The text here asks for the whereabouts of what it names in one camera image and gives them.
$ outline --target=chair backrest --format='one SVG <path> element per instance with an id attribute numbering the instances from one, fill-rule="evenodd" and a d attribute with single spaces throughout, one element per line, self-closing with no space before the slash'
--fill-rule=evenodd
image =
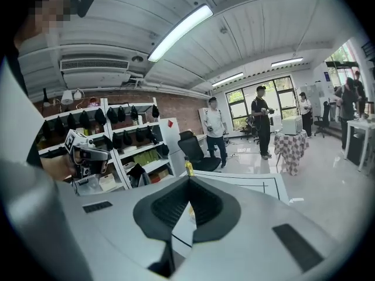
<path id="1" fill-rule="evenodd" d="M 190 161 L 197 161 L 204 158 L 198 139 L 194 136 L 193 132 L 181 132 L 180 137 L 181 140 L 178 141 L 178 146 L 181 148 L 182 152 L 189 157 Z"/>
<path id="2" fill-rule="evenodd" d="M 327 101 L 323 103 L 324 106 L 324 112 L 323 112 L 323 124 L 324 126 L 329 126 L 329 111 L 330 111 L 330 105 Z"/>

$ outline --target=air vent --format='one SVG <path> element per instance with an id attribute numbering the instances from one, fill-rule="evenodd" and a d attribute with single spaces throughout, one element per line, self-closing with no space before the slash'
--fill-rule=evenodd
<path id="1" fill-rule="evenodd" d="M 128 70 L 129 62 L 126 60 L 119 59 L 63 59 L 60 62 L 60 71 L 81 71 L 81 70 L 92 70 L 92 69 L 106 69 L 106 70 Z"/>

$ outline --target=floor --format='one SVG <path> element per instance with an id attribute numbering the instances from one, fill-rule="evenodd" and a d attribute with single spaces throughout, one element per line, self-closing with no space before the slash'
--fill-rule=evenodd
<path id="1" fill-rule="evenodd" d="M 368 211 L 372 211 L 369 201 L 374 197 L 375 182 L 366 176 L 365 168 L 358 172 L 356 165 L 343 159 L 340 140 L 331 136 L 311 137 L 297 176 L 285 171 L 282 158 L 276 167 L 273 140 L 271 136 L 269 149 L 273 157 L 263 160 L 259 145 L 251 140 L 231 139 L 227 147 L 227 166 L 217 171 L 281 173 L 289 199 L 299 198 L 290 206 L 316 222 L 338 242 L 358 232 L 358 220 L 362 221 Z"/>

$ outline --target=fluorescent light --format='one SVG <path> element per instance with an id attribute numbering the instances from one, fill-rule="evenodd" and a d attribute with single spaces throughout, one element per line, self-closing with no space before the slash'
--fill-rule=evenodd
<path id="1" fill-rule="evenodd" d="M 223 79 L 223 80 L 221 80 L 221 81 L 219 81 L 219 82 L 217 82 L 217 83 L 214 83 L 212 86 L 213 87 L 215 87 L 215 86 L 217 86 L 217 85 L 219 85 L 219 84 L 221 84 L 221 83 L 224 83 L 224 82 L 227 82 L 227 81 L 230 81 L 230 80 L 233 80 L 233 79 L 236 79 L 236 78 L 239 78 L 239 77 L 241 77 L 241 76 L 243 76 L 244 75 L 244 73 L 238 73 L 238 74 L 236 74 L 236 75 L 233 75 L 233 76 L 230 76 L 230 77 L 228 77 L 228 78 L 225 78 L 225 79 Z"/>
<path id="2" fill-rule="evenodd" d="M 287 63 L 298 63 L 302 59 L 304 59 L 304 58 L 303 57 L 298 57 L 296 59 L 286 59 L 286 60 L 278 61 L 276 63 L 272 63 L 271 67 L 281 66 L 282 64 L 287 64 Z"/>
<path id="3" fill-rule="evenodd" d="M 163 41 L 151 52 L 148 60 L 156 63 L 181 37 L 212 15 L 211 9 L 207 5 L 202 5 L 168 33 Z"/>

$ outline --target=round table with tablecloth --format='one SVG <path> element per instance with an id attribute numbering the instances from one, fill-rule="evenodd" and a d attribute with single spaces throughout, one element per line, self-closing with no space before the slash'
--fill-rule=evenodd
<path id="1" fill-rule="evenodd" d="M 287 172 L 293 176 L 297 175 L 299 160 L 304 156 L 305 149 L 309 147 L 306 131 L 302 130 L 296 135 L 277 132 L 274 145 L 275 154 L 279 154 L 277 163 L 280 160 L 280 156 L 282 156 L 287 164 Z"/>

